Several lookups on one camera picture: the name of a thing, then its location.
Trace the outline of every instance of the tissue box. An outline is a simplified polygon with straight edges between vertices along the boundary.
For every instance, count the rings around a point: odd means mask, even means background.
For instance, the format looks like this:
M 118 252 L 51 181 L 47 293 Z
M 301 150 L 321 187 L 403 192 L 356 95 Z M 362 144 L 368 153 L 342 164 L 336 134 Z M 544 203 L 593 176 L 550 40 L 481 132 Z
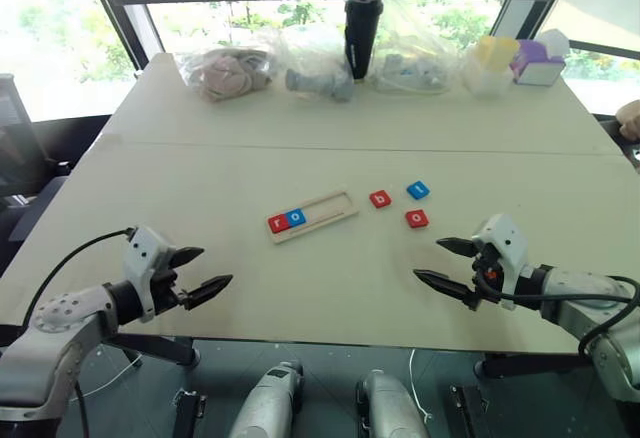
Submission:
M 509 65 L 519 85 L 551 86 L 564 70 L 564 59 L 559 56 L 549 58 L 542 43 L 533 40 L 518 40 L 520 51 Z

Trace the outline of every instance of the black cable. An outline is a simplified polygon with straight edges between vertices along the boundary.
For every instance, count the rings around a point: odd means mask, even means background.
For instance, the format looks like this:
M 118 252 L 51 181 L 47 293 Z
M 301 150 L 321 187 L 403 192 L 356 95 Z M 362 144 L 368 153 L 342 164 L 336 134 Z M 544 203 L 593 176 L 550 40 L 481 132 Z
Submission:
M 502 293 L 489 286 L 484 280 L 481 273 L 476 275 L 476 283 L 482 291 L 495 298 L 511 301 L 576 301 L 576 300 L 599 300 L 599 301 L 617 301 L 619 303 L 629 303 L 632 298 L 626 296 L 611 296 L 599 293 L 571 293 L 564 295 L 511 295 L 509 293 Z
M 84 401 L 84 395 L 80 389 L 80 383 L 76 381 L 76 396 L 78 397 L 78 406 L 80 407 L 80 420 L 82 421 L 82 436 L 89 438 L 89 420 L 87 419 L 87 404 Z
M 616 301 L 619 303 L 627 303 L 627 306 L 622 308 L 618 313 L 616 313 L 613 317 L 609 318 L 607 321 L 600 323 L 591 331 L 589 331 L 586 335 L 584 335 L 578 344 L 578 354 L 585 358 L 590 359 L 589 356 L 585 353 L 586 347 L 589 342 L 593 340 L 596 336 L 604 333 L 613 325 L 619 323 L 624 318 L 626 318 L 636 307 L 640 306 L 640 284 L 636 281 L 626 278 L 624 276 L 610 276 L 610 278 L 616 281 L 623 281 L 633 286 L 634 293 L 631 298 L 623 297 L 623 296 L 610 296 L 604 294 L 591 294 L 591 293 L 573 293 L 573 294 L 565 294 L 565 295 L 512 295 L 509 293 L 502 293 L 500 291 L 494 290 L 489 286 L 489 284 L 484 280 L 484 277 L 481 273 L 476 275 L 476 283 L 478 286 L 487 293 L 488 295 L 493 295 L 496 298 L 512 300 L 512 301 L 533 301 L 533 302 L 544 302 L 544 301 L 577 301 L 577 300 L 602 300 L 602 301 Z
M 27 313 L 24 315 L 24 320 L 22 320 L 22 333 L 24 333 L 29 327 L 29 322 L 31 321 L 31 315 L 33 315 L 33 310 L 35 309 L 36 304 L 38 303 L 38 300 L 42 296 L 42 293 L 44 293 L 44 290 L 47 288 L 49 283 L 51 283 L 51 280 L 53 280 L 54 276 L 56 276 L 56 274 L 62 269 L 64 265 L 66 265 L 69 262 L 69 260 L 71 260 L 71 258 L 76 256 L 82 250 L 89 248 L 91 245 L 95 245 L 100 241 L 113 238 L 114 236 L 128 235 L 133 230 L 134 230 L 133 228 L 127 228 L 126 230 L 114 231 L 112 233 L 107 233 L 106 235 L 98 236 L 93 240 L 87 241 L 85 244 L 79 246 L 78 248 L 73 250 L 71 253 L 69 253 L 67 256 L 65 256 L 62 259 L 62 261 L 58 263 L 53 270 L 51 270 L 51 273 L 49 273 L 49 275 L 44 279 L 44 281 L 40 285 L 40 288 L 38 288 L 38 291 L 36 291 L 35 295 L 33 295 L 33 298 L 31 299 L 31 303 L 29 303 L 29 308 L 27 308 Z
M 611 276 L 616 281 L 623 281 L 633 286 L 634 292 L 631 301 L 627 303 L 627 306 L 622 308 L 618 313 L 616 313 L 613 317 L 609 318 L 604 323 L 600 323 L 598 326 L 589 331 L 586 335 L 584 335 L 580 339 L 580 343 L 578 344 L 578 354 L 583 358 L 588 358 L 588 355 L 585 353 L 587 346 L 596 336 L 604 333 L 612 326 L 620 323 L 623 319 L 625 319 L 629 314 L 637 307 L 640 306 L 640 285 L 634 280 L 627 278 L 625 276 Z

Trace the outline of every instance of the white cable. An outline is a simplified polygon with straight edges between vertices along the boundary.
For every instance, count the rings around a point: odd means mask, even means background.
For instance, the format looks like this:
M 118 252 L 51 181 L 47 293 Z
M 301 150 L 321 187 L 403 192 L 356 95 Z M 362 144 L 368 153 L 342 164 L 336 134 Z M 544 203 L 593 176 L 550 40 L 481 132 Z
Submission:
M 427 410 L 425 410 L 424 408 L 422 408 L 422 405 L 420 404 L 420 400 L 418 399 L 418 394 L 416 393 L 416 387 L 413 384 L 413 355 L 415 355 L 415 353 L 416 353 L 416 349 L 414 348 L 413 350 L 411 350 L 411 355 L 409 355 L 409 379 L 411 380 L 411 391 L 413 393 L 413 401 L 416 402 L 416 406 L 422 413 L 422 416 L 424 417 L 423 421 L 424 421 L 424 424 L 426 425 L 427 420 L 430 420 L 431 418 L 433 418 L 433 415 L 429 413 Z
M 120 371 L 120 373 L 118 373 L 116 376 L 114 376 L 113 378 L 111 378 L 111 380 L 109 380 L 107 383 L 105 383 L 104 385 L 96 388 L 95 390 L 90 391 L 89 393 L 85 393 L 84 397 L 87 398 L 88 396 L 93 395 L 94 393 L 97 393 L 99 391 L 104 390 L 106 387 L 111 386 L 118 378 L 120 378 L 122 375 L 125 374 L 125 372 L 131 368 L 132 366 L 134 366 L 138 361 L 140 361 L 140 359 L 142 358 L 142 355 L 139 355 L 135 360 L 133 360 L 131 363 L 129 363 L 127 366 L 125 366 L 122 371 Z M 72 398 L 71 400 L 69 400 L 70 403 L 73 403 L 74 401 L 78 401 L 78 398 Z

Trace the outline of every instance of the floor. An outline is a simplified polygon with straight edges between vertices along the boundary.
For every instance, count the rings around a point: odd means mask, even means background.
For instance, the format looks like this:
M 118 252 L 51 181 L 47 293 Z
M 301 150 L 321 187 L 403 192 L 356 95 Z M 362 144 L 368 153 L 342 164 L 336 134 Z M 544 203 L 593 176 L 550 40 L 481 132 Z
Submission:
M 172 436 L 172 399 L 184 388 L 208 395 L 195 436 L 225 437 L 251 388 L 283 360 L 300 360 L 305 372 L 304 405 L 294 421 L 294 438 L 356 437 L 354 389 L 371 369 L 383 369 L 410 386 L 408 349 L 198 340 L 194 346 L 202 359 L 192 370 L 145 357 L 140 368 L 129 369 L 111 386 L 87 396 L 91 436 Z M 452 406 L 451 385 L 476 384 L 488 403 L 485 418 L 493 438 L 627 436 L 590 368 L 479 382 L 472 369 L 481 357 L 417 350 L 415 384 L 423 406 L 433 414 L 428 425 L 432 438 L 465 436 L 451 431 L 444 410 Z M 84 393 L 108 382 L 127 364 L 119 350 L 96 349 L 81 374 Z M 58 436 L 81 436 L 77 403 L 69 406 Z

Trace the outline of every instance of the person's hand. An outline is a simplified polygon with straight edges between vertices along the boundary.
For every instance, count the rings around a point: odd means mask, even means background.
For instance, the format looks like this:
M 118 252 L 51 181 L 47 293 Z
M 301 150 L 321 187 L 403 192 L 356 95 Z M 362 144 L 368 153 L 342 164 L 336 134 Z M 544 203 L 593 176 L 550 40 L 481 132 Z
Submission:
M 640 100 L 627 103 L 616 113 L 616 119 L 622 125 L 620 134 L 627 140 L 640 140 Z

